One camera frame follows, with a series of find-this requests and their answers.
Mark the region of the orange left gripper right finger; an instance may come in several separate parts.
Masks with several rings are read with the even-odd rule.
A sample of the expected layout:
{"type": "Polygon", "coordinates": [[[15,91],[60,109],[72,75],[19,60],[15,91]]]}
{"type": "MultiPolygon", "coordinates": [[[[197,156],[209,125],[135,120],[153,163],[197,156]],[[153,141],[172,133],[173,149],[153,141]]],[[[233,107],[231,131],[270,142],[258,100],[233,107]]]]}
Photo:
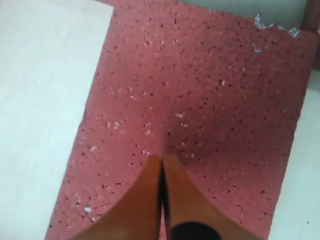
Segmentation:
{"type": "Polygon", "coordinates": [[[163,158],[168,240],[254,240],[255,235],[225,216],[195,186],[179,158],[163,158]]]}

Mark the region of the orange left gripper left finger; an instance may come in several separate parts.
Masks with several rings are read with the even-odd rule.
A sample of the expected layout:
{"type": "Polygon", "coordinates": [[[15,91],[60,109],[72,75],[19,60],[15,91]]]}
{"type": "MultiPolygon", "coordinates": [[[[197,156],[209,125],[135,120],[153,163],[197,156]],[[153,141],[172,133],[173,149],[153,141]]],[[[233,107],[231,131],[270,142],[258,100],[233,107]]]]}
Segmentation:
{"type": "Polygon", "coordinates": [[[145,167],[124,196],[73,240],[157,240],[161,225],[162,159],[147,157],[145,167]]]}

